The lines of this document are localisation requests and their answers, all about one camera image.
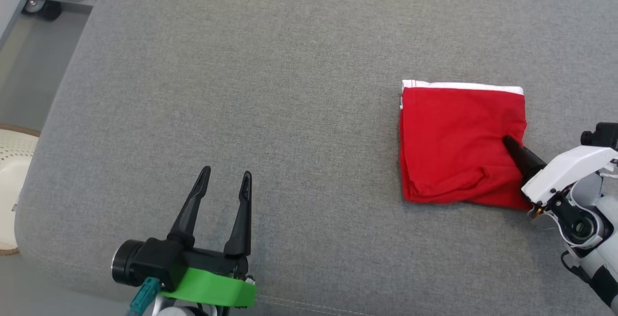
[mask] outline black tape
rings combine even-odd
[[[618,295],[618,283],[605,266],[596,270],[589,285],[607,306],[612,306],[612,301]]]

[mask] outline green plastic part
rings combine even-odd
[[[252,307],[257,288],[241,279],[188,268],[174,292],[160,292],[168,298],[227,307]]]

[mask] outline white trim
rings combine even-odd
[[[403,80],[402,92],[404,88],[451,88],[451,89],[473,89],[473,90],[496,90],[497,92],[509,92],[523,95],[523,88],[515,86],[488,85],[480,83],[458,83],[458,82],[435,82],[429,83],[417,80]]]

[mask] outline beige plastic basket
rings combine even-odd
[[[19,252],[15,241],[15,211],[39,134],[0,124],[0,255]]]

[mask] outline folded red cloth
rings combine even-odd
[[[400,164],[412,202],[462,200],[529,210],[502,138],[526,129],[520,87],[404,80]]]

